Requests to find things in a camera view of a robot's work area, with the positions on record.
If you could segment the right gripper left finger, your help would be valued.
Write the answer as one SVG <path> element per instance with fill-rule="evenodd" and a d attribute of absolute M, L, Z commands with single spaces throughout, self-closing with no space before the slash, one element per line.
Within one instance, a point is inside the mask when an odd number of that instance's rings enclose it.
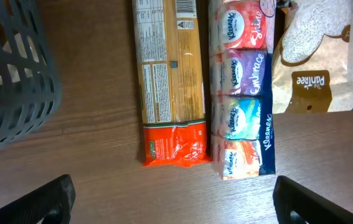
<path fill-rule="evenodd" d="M 69 224 L 75 199 L 72 178 L 64 174 L 0 208 L 0 223 Z"/>

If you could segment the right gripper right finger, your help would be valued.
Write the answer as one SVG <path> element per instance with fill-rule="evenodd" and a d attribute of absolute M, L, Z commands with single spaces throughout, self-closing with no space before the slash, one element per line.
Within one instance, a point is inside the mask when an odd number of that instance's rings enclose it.
<path fill-rule="evenodd" d="M 280 175 L 273 191 L 279 223 L 353 223 L 353 213 Z"/>

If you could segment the beige Pantree rice bag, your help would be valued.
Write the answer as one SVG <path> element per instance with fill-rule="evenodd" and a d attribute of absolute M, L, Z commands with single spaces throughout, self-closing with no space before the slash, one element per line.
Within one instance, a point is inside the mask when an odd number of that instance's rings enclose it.
<path fill-rule="evenodd" d="M 353 0 L 278 1 L 284 32 L 272 62 L 273 113 L 353 109 Z"/>

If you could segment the Kleenex tissue multipack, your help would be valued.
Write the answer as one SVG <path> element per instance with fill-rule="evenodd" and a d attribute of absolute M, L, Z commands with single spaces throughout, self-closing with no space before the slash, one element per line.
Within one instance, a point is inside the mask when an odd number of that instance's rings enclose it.
<path fill-rule="evenodd" d="M 209 2 L 212 168 L 223 180 L 275 174 L 271 89 L 275 0 Z"/>

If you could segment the orange spaghetti packet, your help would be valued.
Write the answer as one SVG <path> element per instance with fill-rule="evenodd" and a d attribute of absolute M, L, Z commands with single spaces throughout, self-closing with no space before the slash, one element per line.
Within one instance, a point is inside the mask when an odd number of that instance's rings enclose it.
<path fill-rule="evenodd" d="M 144 165 L 192 167 L 209 162 L 196 2 L 131 3 Z"/>

